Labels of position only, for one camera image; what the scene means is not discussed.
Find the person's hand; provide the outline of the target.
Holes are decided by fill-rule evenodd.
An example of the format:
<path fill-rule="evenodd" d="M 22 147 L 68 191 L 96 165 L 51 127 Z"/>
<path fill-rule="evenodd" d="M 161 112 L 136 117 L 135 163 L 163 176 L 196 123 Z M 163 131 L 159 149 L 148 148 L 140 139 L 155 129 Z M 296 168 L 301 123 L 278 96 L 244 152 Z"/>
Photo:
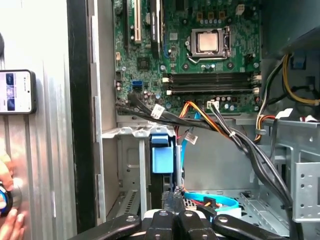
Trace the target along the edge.
<path fill-rule="evenodd" d="M 13 180 L 14 165 L 10 156 L 4 148 L 0 149 L 0 181 L 6 191 L 14 189 Z M 4 223 L 0 227 L 1 240 L 22 240 L 24 237 L 24 217 L 23 213 L 18 213 L 16 209 L 12 209 Z"/>

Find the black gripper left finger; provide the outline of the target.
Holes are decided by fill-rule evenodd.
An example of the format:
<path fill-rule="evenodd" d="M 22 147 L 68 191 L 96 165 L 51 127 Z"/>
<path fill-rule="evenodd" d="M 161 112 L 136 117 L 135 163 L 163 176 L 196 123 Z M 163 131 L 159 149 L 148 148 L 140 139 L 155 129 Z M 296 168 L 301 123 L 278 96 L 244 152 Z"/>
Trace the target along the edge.
<path fill-rule="evenodd" d="M 174 236 L 174 193 L 162 194 L 162 209 L 152 209 L 144 218 L 125 213 L 73 236 L 72 240 L 172 240 Z"/>

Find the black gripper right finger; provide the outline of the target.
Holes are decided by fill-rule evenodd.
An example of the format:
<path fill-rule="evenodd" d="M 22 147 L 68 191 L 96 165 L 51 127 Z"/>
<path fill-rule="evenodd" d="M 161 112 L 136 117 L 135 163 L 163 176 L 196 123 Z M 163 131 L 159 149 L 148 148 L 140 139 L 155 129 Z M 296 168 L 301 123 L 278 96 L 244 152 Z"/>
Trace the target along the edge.
<path fill-rule="evenodd" d="M 216 215 L 209 208 L 209 225 L 190 210 L 177 217 L 182 240 L 285 240 L 286 238 L 228 214 Z"/>

